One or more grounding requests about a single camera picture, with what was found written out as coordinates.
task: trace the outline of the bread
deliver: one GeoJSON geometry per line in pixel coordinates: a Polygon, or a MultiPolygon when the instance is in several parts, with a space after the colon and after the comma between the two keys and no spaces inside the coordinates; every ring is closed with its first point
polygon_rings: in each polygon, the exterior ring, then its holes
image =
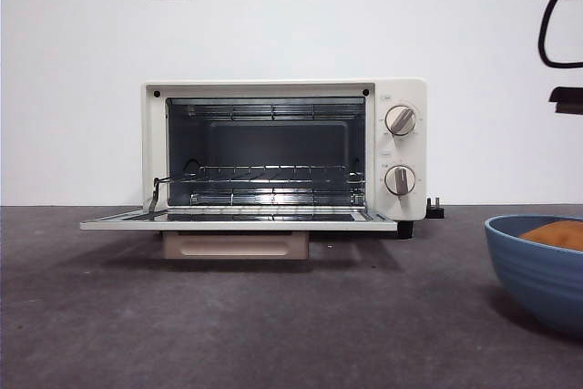
{"type": "Polygon", "coordinates": [[[519,236],[527,241],[583,251],[583,221],[560,220],[519,236]]]}

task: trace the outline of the control knob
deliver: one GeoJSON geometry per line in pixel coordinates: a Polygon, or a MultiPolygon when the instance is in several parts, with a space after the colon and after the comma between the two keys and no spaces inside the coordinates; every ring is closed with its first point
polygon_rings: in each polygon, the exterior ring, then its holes
{"type": "Polygon", "coordinates": [[[394,136],[406,136],[415,128],[415,113],[405,105],[392,107],[384,117],[384,124],[394,136]]]}
{"type": "Polygon", "coordinates": [[[406,166],[394,166],[384,175],[384,185],[395,196],[404,196],[415,187],[415,174],[406,166]]]}

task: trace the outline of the black cable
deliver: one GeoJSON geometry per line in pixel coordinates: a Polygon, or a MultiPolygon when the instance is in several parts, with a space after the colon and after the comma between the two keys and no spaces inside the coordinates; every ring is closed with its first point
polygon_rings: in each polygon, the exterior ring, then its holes
{"type": "Polygon", "coordinates": [[[538,53],[545,63],[549,67],[554,68],[579,68],[583,67],[583,62],[580,63],[558,63],[556,61],[551,61],[548,59],[547,51],[545,50],[545,40],[547,39],[548,22],[553,14],[555,5],[558,0],[549,0],[547,9],[545,9],[545,14],[543,15],[543,21],[540,24],[540,34],[538,35],[538,53]]]}
{"type": "Polygon", "coordinates": [[[198,167],[200,167],[200,162],[197,159],[189,159],[186,164],[184,165],[184,168],[182,168],[182,172],[186,172],[186,169],[189,168],[190,164],[195,163],[198,167]]]}

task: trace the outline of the oven door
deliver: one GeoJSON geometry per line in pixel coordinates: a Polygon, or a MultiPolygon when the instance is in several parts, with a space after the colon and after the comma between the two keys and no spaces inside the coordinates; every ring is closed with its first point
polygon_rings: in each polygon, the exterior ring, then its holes
{"type": "Polygon", "coordinates": [[[397,223],[363,209],[206,208],[144,210],[87,220],[81,230],[397,231],[397,223]]]}

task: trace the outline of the blue bowl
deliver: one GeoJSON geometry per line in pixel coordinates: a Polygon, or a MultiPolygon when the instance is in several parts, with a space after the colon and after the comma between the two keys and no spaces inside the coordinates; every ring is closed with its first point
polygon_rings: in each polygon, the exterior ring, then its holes
{"type": "Polygon", "coordinates": [[[583,337],[583,251],[525,241],[523,232],[558,216],[498,216],[486,221],[490,258],[506,290],[546,326],[583,337]]]}

